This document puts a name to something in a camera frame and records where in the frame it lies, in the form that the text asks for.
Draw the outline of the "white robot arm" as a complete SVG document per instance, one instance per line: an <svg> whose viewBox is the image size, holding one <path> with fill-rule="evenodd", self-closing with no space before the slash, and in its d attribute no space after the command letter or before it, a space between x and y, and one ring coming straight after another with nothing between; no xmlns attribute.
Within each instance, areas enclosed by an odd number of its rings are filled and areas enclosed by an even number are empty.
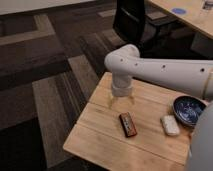
<svg viewBox="0 0 213 171"><path fill-rule="evenodd" d="M184 171L213 171L213 60L141 58L127 44L105 57L117 97L132 93L133 77L209 101L194 129Z"/></svg>

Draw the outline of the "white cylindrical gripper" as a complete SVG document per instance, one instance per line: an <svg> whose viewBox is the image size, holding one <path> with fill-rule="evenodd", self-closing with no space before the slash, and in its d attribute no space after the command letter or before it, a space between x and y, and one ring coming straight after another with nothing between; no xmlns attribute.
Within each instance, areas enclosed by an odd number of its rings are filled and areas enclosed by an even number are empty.
<svg viewBox="0 0 213 171"><path fill-rule="evenodd" d="M116 101L116 97L127 96L128 100L134 104L134 97L130 95L132 93L132 78L130 76L114 75L112 77L111 84L112 94L109 95L109 107Z"/></svg>

